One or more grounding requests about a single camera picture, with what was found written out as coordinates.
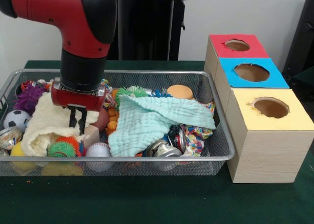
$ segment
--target green spiky ball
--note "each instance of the green spiky ball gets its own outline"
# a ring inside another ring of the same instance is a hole
[[[118,110],[120,106],[120,98],[119,98],[120,95],[128,95],[128,96],[131,96],[131,97],[133,96],[136,98],[148,96],[146,90],[140,86],[131,86],[129,88],[122,87],[118,90],[114,99],[117,104]]]
[[[75,150],[73,146],[66,142],[57,142],[50,146],[48,149],[49,157],[75,157]]]

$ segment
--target white wall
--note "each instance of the white wall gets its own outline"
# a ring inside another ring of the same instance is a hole
[[[188,0],[180,60],[204,59],[208,34],[254,34],[284,67],[305,0]]]
[[[255,34],[279,68],[304,0],[188,0],[180,60],[204,60],[208,34]],[[60,59],[57,28],[0,14],[0,85],[29,59]]]

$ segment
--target purple spiky ball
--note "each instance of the purple spiky ball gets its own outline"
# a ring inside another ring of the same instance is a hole
[[[44,92],[47,92],[46,89],[40,85],[32,86],[32,84],[27,84],[26,89],[17,96],[18,100],[15,101],[16,103],[13,108],[15,110],[26,111],[32,116],[38,100]]]

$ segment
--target orange spiky ball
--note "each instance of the orange spiky ball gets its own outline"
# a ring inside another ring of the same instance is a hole
[[[79,142],[74,137],[58,137],[58,139],[55,141],[57,142],[67,142],[70,145],[73,146],[75,153],[78,157],[81,157],[80,151],[79,151]]]

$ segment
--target soccer ball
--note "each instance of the soccer ball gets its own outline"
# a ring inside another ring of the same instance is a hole
[[[21,132],[25,132],[26,124],[30,120],[27,112],[22,110],[13,110],[7,114],[3,122],[4,128],[17,127]]]

